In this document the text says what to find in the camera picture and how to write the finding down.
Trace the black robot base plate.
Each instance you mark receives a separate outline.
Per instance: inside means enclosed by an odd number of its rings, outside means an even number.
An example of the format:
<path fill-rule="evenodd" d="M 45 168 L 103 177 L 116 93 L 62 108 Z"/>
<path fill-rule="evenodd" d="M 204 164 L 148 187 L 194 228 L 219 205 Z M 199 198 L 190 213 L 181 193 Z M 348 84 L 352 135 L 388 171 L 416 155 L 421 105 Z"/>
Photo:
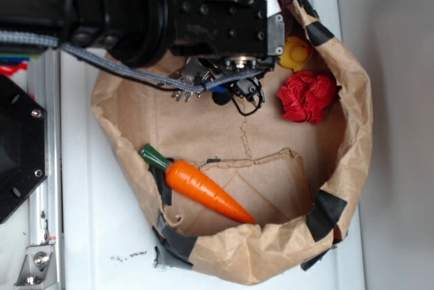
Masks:
<path fill-rule="evenodd" d="M 46 178 L 46 111 L 1 76 L 1 223 Z"/>

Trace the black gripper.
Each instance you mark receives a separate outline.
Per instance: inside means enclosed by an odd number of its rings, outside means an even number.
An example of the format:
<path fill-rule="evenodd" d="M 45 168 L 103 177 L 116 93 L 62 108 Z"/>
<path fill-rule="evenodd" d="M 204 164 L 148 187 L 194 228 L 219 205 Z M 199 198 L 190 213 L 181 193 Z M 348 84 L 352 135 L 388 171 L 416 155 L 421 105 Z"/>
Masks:
<path fill-rule="evenodd" d="M 245 57 L 274 63 L 283 53 L 285 26 L 280 13 L 268 14 L 267 0 L 174 0 L 176 56 L 216 59 Z"/>

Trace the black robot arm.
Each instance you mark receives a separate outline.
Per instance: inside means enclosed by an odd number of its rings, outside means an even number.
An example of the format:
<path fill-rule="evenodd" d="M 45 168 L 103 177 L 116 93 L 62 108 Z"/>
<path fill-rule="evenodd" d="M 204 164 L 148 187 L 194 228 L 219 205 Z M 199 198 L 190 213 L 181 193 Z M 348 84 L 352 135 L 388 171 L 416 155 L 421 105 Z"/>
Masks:
<path fill-rule="evenodd" d="M 130 67 L 166 52 L 263 60 L 279 56 L 285 39 L 266 0 L 1 0 L 1 28 L 102 48 Z"/>

